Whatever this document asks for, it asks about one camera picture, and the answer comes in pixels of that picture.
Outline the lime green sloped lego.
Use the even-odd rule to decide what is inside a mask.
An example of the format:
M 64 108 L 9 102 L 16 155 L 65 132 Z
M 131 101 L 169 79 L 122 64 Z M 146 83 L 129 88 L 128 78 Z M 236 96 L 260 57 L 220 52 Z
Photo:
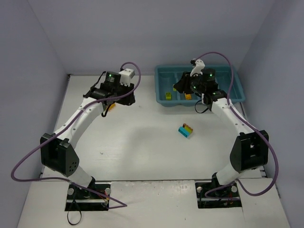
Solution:
M 172 99 L 171 93 L 170 92 L 166 92 L 165 93 L 165 100 L 171 100 L 171 99 Z

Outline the light blue long lego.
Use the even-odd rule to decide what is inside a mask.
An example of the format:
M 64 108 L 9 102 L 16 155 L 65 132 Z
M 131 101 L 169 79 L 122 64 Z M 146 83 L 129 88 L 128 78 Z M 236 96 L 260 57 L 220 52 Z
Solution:
M 178 132 L 183 135 L 185 138 L 188 138 L 190 136 L 190 132 L 188 132 L 184 127 L 179 127 Z

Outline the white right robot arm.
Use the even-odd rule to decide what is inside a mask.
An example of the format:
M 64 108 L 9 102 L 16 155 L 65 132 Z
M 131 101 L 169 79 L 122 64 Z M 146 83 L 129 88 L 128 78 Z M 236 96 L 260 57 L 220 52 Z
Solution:
M 245 171 L 267 164 L 269 136 L 266 131 L 254 131 L 244 123 L 245 119 L 234 109 L 226 92 L 219 89 L 215 72 L 212 68 L 193 75 L 183 72 L 174 88 L 179 93 L 200 96 L 203 104 L 235 135 L 228 164 L 212 177 L 216 186 L 223 186 L 239 178 Z

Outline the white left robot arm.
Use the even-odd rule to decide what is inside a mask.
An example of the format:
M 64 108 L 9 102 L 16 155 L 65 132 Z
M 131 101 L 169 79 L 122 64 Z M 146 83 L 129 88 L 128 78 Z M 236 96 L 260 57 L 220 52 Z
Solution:
M 105 72 L 105 81 L 99 87 L 93 85 L 90 88 L 69 120 L 53 134 L 45 133 L 40 138 L 42 164 L 61 173 L 70 182 L 95 189 L 95 179 L 79 164 L 76 145 L 95 118 L 106 117 L 110 105 L 130 106 L 135 102 L 134 84 L 131 83 L 134 75 L 134 70 L 128 68 L 119 73 Z

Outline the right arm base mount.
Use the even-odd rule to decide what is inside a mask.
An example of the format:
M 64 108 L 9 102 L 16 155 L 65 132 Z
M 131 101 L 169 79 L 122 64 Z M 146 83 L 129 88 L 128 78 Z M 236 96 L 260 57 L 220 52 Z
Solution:
M 195 182 L 197 205 L 199 209 L 241 208 L 237 184 L 232 182 L 226 187 L 219 185 L 216 175 L 209 182 Z

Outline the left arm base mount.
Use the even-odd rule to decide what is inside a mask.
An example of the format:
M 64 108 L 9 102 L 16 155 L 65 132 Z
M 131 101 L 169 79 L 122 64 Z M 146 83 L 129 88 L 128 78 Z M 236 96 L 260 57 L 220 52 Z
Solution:
M 65 211 L 108 211 L 109 199 L 70 184 Z

